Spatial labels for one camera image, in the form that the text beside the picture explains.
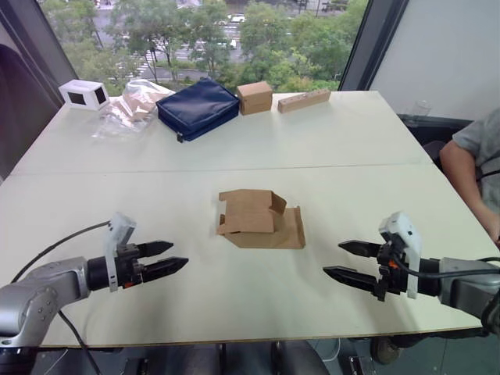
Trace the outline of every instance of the wooden plank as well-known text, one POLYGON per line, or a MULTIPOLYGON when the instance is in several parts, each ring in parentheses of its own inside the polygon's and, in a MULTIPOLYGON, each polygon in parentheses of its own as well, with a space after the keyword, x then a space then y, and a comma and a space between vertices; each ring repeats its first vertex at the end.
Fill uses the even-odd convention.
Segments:
POLYGON ((278 102, 278 111, 280 111, 280 113, 286 113, 295 111, 296 109, 309 107, 310 105, 327 102, 330 99, 330 94, 330 90, 327 88, 321 88, 319 90, 306 92, 305 94, 299 94, 291 96, 290 98, 281 99, 278 102))

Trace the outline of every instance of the small cardboard box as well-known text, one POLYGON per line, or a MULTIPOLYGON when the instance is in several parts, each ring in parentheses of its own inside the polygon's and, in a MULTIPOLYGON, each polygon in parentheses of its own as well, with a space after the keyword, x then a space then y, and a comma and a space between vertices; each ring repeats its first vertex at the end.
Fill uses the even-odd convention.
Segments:
POLYGON ((219 194, 226 201, 217 234, 239 248, 304 248, 300 207, 286 209, 287 202, 271 190, 240 189, 219 194))
POLYGON ((269 111, 273 104, 273 89, 265 81, 238 86, 237 96, 242 115, 269 111))

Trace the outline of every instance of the small white box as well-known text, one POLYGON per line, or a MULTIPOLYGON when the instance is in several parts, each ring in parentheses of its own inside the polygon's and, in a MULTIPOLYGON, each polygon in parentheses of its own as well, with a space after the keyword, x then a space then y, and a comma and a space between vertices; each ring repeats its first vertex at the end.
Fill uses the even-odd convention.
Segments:
POLYGON ((64 101, 71 107, 97 111, 109 103, 104 84, 89 80, 71 80, 59 87, 64 101))

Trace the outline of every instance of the navy blue bag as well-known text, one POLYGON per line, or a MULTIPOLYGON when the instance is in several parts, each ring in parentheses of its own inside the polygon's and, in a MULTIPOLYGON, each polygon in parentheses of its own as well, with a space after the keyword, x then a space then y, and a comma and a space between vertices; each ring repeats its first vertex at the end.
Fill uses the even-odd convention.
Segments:
POLYGON ((177 133, 177 140, 192 141, 238 115, 240 100, 209 78, 158 100, 158 118, 177 133))

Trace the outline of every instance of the black cable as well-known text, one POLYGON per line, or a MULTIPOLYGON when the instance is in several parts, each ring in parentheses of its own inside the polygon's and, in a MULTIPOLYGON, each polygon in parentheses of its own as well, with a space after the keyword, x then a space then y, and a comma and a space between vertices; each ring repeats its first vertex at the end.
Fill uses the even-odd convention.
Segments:
POLYGON ((490 268, 484 270, 464 270, 464 271, 440 272, 440 273, 418 272, 408 268, 396 254, 393 254, 392 260, 394 260, 394 262, 398 265, 398 267, 401 268, 403 271, 407 272, 410 275, 421 277, 423 279, 444 279, 446 277, 461 277, 461 276, 500 273, 500 268, 490 268))
MULTIPOLYGON (((97 228, 100 228, 100 227, 105 227, 106 225, 109 224, 109 221, 105 221, 105 222, 102 222, 102 223, 99 223, 99 224, 95 224, 95 225, 92 225, 90 227, 87 227, 87 228, 84 228, 82 230, 79 230, 78 232, 75 232, 73 234, 70 234, 69 236, 67 237, 64 237, 62 240, 60 241, 57 241, 55 244, 53 245, 50 245, 48 246, 43 252, 41 252, 40 254, 38 254, 37 256, 35 256, 31 261, 29 261, 29 263, 27 265, 25 265, 21 271, 19 271, 17 273, 17 275, 15 275, 15 277, 12 279, 11 281, 11 284, 12 283, 15 283, 17 282, 21 276, 24 275, 24 273, 26 271, 29 270, 29 268, 31 266, 33 266, 41 257, 47 255, 49 252, 51 252, 52 250, 54 250, 55 248, 57 248, 60 244, 63 244, 64 242, 70 240, 71 238, 75 238, 76 236, 80 235, 80 234, 83 234, 85 232, 88 232, 90 230, 93 230, 93 229, 97 229, 97 228)), ((84 343, 84 341, 82 340, 82 338, 80 337, 80 335, 78 334, 78 331, 77 329, 75 328, 75 326, 70 322, 70 320, 67 318, 66 315, 64 315, 64 313, 62 311, 59 310, 59 316, 61 317, 62 321, 64 323, 66 323, 66 325, 71 329, 71 331, 73 332, 75 338, 77 339, 78 341, 78 344, 80 344, 80 347, 81 349, 84 351, 85 355, 87 356, 88 358, 88 361, 91 363, 91 366, 92 368, 94 369, 96 375, 102 375, 101 373, 101 370, 99 369, 99 367, 97 366, 97 363, 95 362, 94 358, 92 357, 92 354, 90 353, 90 351, 88 350, 88 346, 84 343)))
POLYGON ((488 256, 487 258, 478 259, 480 262, 500 262, 500 256, 488 256))
POLYGON ((67 324, 67 326, 71 329, 73 334, 75 335, 75 338, 77 338, 78 344, 80 344, 81 350, 84 351, 85 355, 87 356, 88 362, 91 363, 92 369, 94 369, 94 372, 97 375, 102 375, 101 370, 99 369, 99 366, 97 366, 97 363, 94 360, 94 357, 92 357, 92 354, 88 350, 87 344, 84 343, 80 335, 78 334, 77 329, 75 326, 71 323, 71 321, 67 318, 66 315, 64 315, 64 312, 59 310, 58 312, 59 316, 61 317, 62 321, 67 324))
POLYGON ((64 242, 70 240, 71 238, 75 238, 76 236, 78 236, 78 235, 80 235, 82 233, 85 233, 85 232, 88 232, 90 230, 97 229, 97 228, 100 228, 100 227, 105 227, 106 225, 108 225, 108 223, 109 223, 109 221, 105 221, 103 223, 95 224, 95 225, 92 225, 91 227, 84 228, 82 230, 79 230, 78 232, 70 234, 68 237, 64 237, 62 240, 57 241, 55 244, 50 245, 43 252, 41 252, 40 254, 38 254, 37 256, 35 256, 31 261, 29 261, 29 263, 27 265, 25 265, 21 269, 21 271, 19 271, 17 273, 17 275, 15 275, 15 277, 12 279, 12 281, 10 283, 15 283, 16 281, 18 281, 21 278, 21 276, 23 276, 23 274, 26 271, 28 271, 28 269, 31 266, 33 266, 35 262, 37 262, 37 260, 39 260, 42 256, 47 255, 49 252, 51 252, 52 250, 54 250, 55 248, 57 248, 60 244, 63 244, 64 242))

